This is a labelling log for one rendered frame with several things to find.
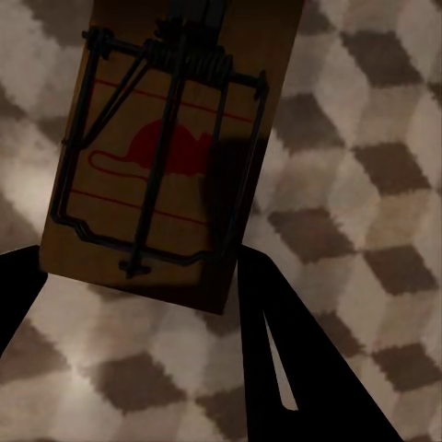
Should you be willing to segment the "mousetrap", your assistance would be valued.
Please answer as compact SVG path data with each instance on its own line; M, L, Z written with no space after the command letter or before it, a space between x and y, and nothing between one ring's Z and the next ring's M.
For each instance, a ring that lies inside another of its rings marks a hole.
M223 315L304 0L94 0L38 253Z

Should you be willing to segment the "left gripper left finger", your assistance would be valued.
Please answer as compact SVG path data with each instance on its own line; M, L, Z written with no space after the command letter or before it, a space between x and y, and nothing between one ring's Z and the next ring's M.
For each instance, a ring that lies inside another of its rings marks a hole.
M40 246L0 255L0 355L47 282L38 268Z

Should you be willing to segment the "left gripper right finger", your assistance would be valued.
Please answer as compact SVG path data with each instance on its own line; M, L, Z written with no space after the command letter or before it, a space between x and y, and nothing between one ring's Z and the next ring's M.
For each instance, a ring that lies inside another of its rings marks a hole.
M249 442L403 442L273 260L238 249ZM265 319L298 411L282 405Z

